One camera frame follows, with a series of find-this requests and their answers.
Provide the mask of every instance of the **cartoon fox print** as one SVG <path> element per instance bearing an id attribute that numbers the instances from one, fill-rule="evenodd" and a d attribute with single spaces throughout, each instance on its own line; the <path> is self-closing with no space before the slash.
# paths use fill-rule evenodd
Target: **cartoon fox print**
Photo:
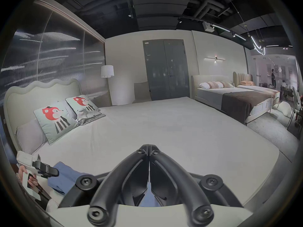
<path id="1" fill-rule="evenodd" d="M 86 110 L 95 110 L 91 105 L 89 105 L 89 101 L 86 100 L 84 97 L 74 97 L 74 100 L 81 106 L 84 106 Z"/>
<path id="2" fill-rule="evenodd" d="M 59 110 L 57 107 L 47 106 L 46 108 L 42 109 L 42 112 L 47 119 L 55 122 L 57 134 L 59 133 L 58 127 L 59 127 L 60 131 L 62 131 L 66 128 L 66 125 L 70 126 L 67 119 L 62 117 L 63 110 Z"/>

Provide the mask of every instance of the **brown blanket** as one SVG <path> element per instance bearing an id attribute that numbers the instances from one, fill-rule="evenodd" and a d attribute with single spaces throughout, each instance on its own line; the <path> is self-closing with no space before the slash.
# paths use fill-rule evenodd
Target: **brown blanket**
<path id="1" fill-rule="evenodd" d="M 267 93 L 257 91 L 224 93 L 221 110 L 244 124 L 252 108 L 269 97 Z"/>

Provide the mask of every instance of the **white bed sheet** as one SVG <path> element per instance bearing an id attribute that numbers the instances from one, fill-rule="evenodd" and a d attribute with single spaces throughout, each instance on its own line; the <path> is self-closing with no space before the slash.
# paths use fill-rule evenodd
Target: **white bed sheet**
<path id="1" fill-rule="evenodd" d="M 259 86 L 245 86 L 245 85 L 238 85 L 237 87 L 239 88 L 245 88 L 245 89 L 251 89 L 251 90 L 254 90 L 254 91 L 258 91 L 258 92 L 263 92 L 263 93 L 274 93 L 275 94 L 275 98 L 278 98 L 280 97 L 280 92 L 278 90 L 275 90 L 275 89 L 270 89 L 270 88 L 267 88 L 267 87 L 259 87 Z"/>
<path id="2" fill-rule="evenodd" d="M 238 88 L 238 87 L 230 87 L 230 88 L 213 88 L 213 89 L 204 89 L 197 88 L 197 97 L 206 100 L 208 105 L 221 110 L 222 105 L 222 97 L 224 93 L 233 93 L 233 92 L 245 92 L 252 91 L 249 89 Z"/>
<path id="3" fill-rule="evenodd" d="M 37 153 L 93 175 L 111 171 L 143 144 L 154 144 L 188 172 L 217 174 L 242 204 L 272 171 L 279 155 L 267 139 L 190 98 L 101 108 L 106 117 L 68 132 Z"/>

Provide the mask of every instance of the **upholstered headboard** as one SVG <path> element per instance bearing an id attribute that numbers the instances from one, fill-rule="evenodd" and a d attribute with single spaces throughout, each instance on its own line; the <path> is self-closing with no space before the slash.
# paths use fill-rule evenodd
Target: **upholstered headboard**
<path id="1" fill-rule="evenodd" d="M 228 76 L 223 75 L 194 75 L 191 76 L 191 88 L 192 88 L 192 97 L 195 99 L 196 89 L 199 88 L 199 84 L 202 82 L 208 81 L 226 81 L 231 82 Z"/>
<path id="2" fill-rule="evenodd" d="M 235 87 L 236 87 L 237 85 L 240 85 L 240 82 L 241 82 L 241 81 L 252 81 L 252 75 L 250 75 L 250 74 L 236 73 L 236 72 L 234 71 L 233 76 L 234 76 L 234 84 L 235 84 Z"/>
<path id="3" fill-rule="evenodd" d="M 32 119 L 34 110 L 63 101 L 67 97 L 81 94 L 81 87 L 76 79 L 61 81 L 54 79 L 49 83 L 34 81 L 27 87 L 10 87 L 4 97 L 3 109 L 9 134 L 16 150 L 21 150 L 16 138 L 16 129 Z"/>

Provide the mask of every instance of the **reflective wall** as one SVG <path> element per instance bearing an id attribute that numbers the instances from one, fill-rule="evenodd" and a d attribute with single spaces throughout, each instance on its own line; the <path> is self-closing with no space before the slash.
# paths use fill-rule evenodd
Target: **reflective wall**
<path id="1" fill-rule="evenodd" d="M 76 78 L 83 94 L 98 107 L 106 107 L 109 94 L 107 80 L 100 76 L 103 65 L 102 41 L 56 11 L 34 3 L 15 32 L 0 73 L 2 140 L 9 135 L 3 121 L 3 99 L 11 86 Z M 8 142 L 3 144 L 9 151 Z"/>

